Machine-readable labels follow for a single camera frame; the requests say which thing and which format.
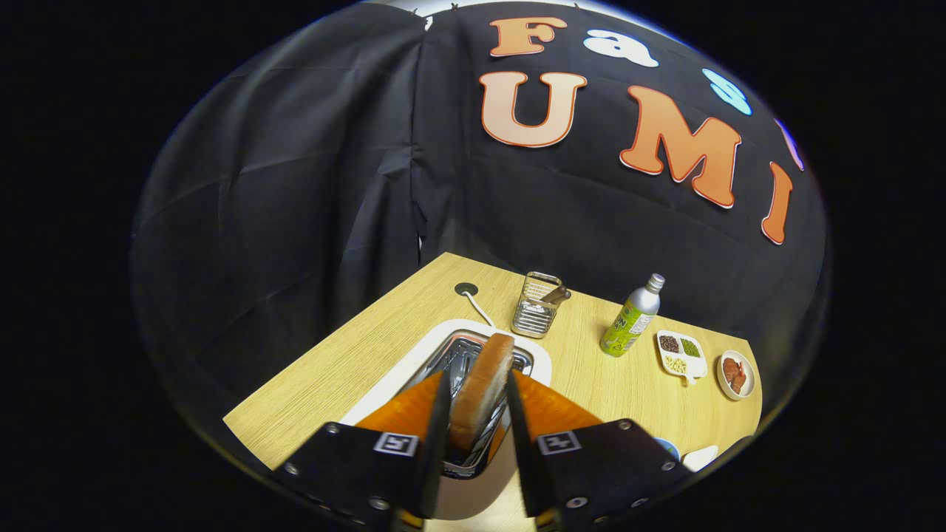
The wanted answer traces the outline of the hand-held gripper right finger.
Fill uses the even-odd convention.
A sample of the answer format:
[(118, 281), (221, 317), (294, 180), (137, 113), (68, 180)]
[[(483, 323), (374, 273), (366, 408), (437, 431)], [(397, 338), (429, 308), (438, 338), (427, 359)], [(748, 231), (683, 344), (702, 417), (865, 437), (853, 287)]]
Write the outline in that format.
[(629, 531), (695, 474), (638, 422), (604, 422), (520, 372), (507, 383), (518, 477), (537, 531)]

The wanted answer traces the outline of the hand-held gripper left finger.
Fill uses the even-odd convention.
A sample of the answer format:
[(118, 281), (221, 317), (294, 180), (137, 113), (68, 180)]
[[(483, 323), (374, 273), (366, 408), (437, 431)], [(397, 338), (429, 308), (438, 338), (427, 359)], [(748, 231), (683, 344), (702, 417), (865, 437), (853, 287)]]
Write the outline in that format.
[(319, 531), (421, 531), (435, 512), (452, 385), (437, 372), (385, 403), (378, 427), (327, 422), (271, 474)]

